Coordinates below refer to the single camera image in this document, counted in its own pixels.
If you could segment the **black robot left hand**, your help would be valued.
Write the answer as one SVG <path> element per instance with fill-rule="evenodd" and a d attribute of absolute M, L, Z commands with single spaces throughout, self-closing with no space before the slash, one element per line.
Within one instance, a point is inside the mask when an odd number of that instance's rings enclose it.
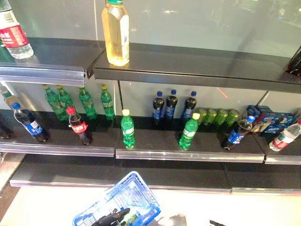
<path fill-rule="evenodd" d="M 101 217 L 92 225 L 93 226 L 124 226 L 126 224 L 126 222 L 123 221 L 124 216 L 129 212 L 130 212 L 130 208 L 126 208 L 118 212 L 110 213 L 107 216 Z"/>

